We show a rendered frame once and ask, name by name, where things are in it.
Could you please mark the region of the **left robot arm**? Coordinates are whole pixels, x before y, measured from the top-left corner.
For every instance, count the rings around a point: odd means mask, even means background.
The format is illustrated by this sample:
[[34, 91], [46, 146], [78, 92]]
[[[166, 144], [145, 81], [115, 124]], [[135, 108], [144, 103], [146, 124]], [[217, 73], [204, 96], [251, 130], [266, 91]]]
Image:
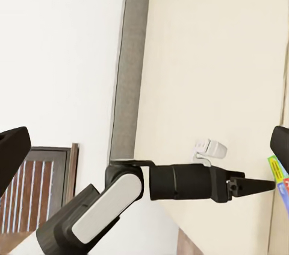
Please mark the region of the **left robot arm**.
[[101, 193], [90, 183], [8, 255], [87, 255], [120, 215], [143, 197], [142, 166], [149, 166], [151, 201], [212, 199], [227, 203], [232, 197], [276, 188], [275, 181], [246, 178], [245, 172], [225, 170], [206, 159], [224, 159], [227, 150], [219, 141], [206, 138], [195, 140], [189, 164], [113, 159], [105, 170]]

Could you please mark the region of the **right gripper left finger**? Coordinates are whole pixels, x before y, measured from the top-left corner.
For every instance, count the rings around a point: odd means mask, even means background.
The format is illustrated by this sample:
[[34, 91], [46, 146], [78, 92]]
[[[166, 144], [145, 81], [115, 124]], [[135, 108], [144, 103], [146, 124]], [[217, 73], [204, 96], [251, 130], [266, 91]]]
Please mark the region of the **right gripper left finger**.
[[26, 126], [0, 133], [0, 199], [31, 150]]

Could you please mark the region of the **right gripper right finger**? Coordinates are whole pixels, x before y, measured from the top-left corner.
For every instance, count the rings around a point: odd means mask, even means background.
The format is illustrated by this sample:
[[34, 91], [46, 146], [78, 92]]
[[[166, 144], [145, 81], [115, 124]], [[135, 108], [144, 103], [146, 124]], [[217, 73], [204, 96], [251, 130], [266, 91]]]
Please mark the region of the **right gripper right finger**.
[[274, 128], [270, 148], [289, 175], [289, 128], [278, 125]]

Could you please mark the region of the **board game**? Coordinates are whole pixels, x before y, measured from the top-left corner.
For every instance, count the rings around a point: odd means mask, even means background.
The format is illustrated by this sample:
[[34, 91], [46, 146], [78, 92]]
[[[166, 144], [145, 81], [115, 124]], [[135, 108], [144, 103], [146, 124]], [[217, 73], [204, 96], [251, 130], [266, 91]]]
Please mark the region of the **board game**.
[[273, 175], [275, 176], [275, 183], [277, 183], [279, 191], [281, 192], [285, 209], [289, 214], [289, 175], [275, 155], [272, 155], [267, 159], [269, 160], [270, 168], [272, 168]]

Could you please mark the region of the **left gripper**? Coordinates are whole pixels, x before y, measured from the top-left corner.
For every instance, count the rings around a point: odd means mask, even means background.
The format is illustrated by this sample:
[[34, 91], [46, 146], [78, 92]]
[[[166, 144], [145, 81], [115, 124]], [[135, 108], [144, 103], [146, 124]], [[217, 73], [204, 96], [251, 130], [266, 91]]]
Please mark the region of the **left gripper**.
[[274, 190], [275, 181], [245, 177], [245, 172], [229, 171], [218, 166], [172, 164], [175, 179], [174, 200], [212, 199], [227, 203], [232, 197], [243, 197]]

